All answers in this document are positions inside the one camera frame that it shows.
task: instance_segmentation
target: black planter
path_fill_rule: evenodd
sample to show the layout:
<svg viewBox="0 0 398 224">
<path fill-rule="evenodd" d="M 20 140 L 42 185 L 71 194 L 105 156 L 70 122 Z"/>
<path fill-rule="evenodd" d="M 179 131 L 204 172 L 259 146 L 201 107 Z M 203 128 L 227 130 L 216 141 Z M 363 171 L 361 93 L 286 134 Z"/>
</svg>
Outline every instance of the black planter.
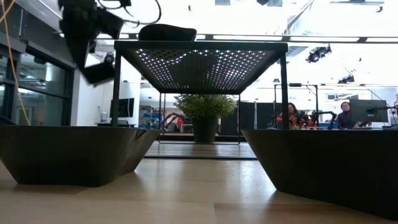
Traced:
<svg viewBox="0 0 398 224">
<path fill-rule="evenodd" d="M 216 138 L 217 118 L 192 119 L 195 142 L 213 143 Z"/>
</svg>

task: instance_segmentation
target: black pole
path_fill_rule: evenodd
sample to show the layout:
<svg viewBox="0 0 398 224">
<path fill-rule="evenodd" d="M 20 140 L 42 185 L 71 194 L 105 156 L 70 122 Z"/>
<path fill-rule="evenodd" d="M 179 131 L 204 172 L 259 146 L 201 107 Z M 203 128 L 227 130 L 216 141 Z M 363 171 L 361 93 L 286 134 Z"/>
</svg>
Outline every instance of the black pole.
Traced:
<svg viewBox="0 0 398 224">
<path fill-rule="evenodd" d="M 167 122 L 166 121 L 166 93 L 164 94 L 164 102 L 163 102 L 163 116 L 164 116 L 164 122 L 163 122 L 163 127 L 162 127 L 162 132 L 164 135 L 164 124 Z"/>
<path fill-rule="evenodd" d="M 277 115 L 276 115 L 276 86 L 277 85 L 274 85 L 274 128 L 278 128 L 278 124 L 276 123 L 276 118 L 277 118 Z"/>
<path fill-rule="evenodd" d="M 158 129 L 161 130 L 160 124 L 162 123 L 162 93 L 159 92 L 159 127 Z M 157 137 L 157 141 L 160 143 L 161 134 Z"/>
<path fill-rule="evenodd" d="M 162 122 L 162 94 L 159 93 L 159 130 L 161 130 L 160 123 Z"/>
<path fill-rule="evenodd" d="M 280 57 L 280 84 L 282 89 L 282 129 L 289 129 L 289 97 L 287 93 L 287 68 L 286 68 L 286 54 Z"/>
<path fill-rule="evenodd" d="M 238 101 L 238 144 L 241 143 L 241 95 Z"/>
<path fill-rule="evenodd" d="M 116 51 L 114 80 L 113 80 L 113 105 L 111 108 L 112 127 L 118 126 L 121 61 L 122 61 L 122 55 L 118 51 Z"/>
<path fill-rule="evenodd" d="M 315 86 L 315 110 L 317 112 L 317 114 L 319 113 L 319 102 L 318 102 L 318 85 L 314 85 Z M 319 126 L 319 116 L 317 116 L 317 125 Z"/>
</svg>

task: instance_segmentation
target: woman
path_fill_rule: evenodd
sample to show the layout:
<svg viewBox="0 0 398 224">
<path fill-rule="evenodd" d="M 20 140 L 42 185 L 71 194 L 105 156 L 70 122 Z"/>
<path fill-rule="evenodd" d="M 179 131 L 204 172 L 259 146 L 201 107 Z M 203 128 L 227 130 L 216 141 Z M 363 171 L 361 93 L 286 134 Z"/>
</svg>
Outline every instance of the woman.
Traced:
<svg viewBox="0 0 398 224">
<path fill-rule="evenodd" d="M 289 129 L 294 129 L 294 127 L 301 128 L 305 120 L 299 118 L 299 112 L 297 111 L 296 106 L 293 103 L 289 103 Z M 282 113 L 276 119 L 277 124 L 281 127 L 283 123 Z"/>
</svg>

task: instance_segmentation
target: red object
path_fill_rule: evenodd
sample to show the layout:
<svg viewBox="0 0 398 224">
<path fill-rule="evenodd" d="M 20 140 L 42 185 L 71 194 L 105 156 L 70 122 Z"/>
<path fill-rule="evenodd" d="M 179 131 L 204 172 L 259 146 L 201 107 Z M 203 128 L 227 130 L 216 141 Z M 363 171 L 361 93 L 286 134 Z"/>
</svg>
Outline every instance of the red object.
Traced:
<svg viewBox="0 0 398 224">
<path fill-rule="evenodd" d="M 184 123 L 184 120 L 182 118 L 177 118 L 177 127 L 179 129 L 181 129 L 181 124 L 183 124 L 183 123 Z"/>
</svg>

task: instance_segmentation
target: monitor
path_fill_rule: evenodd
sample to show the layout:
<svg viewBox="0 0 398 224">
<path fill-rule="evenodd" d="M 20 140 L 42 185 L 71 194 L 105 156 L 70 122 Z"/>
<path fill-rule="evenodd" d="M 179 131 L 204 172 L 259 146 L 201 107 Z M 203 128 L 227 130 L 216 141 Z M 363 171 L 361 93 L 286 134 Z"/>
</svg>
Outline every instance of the monitor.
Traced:
<svg viewBox="0 0 398 224">
<path fill-rule="evenodd" d="M 134 107 L 134 98 L 119 99 L 118 118 L 132 118 L 132 111 Z M 113 115 L 113 100 L 111 101 L 111 118 Z"/>
<path fill-rule="evenodd" d="M 356 122 L 388 122 L 385 100 L 350 100 L 351 119 Z"/>
</svg>

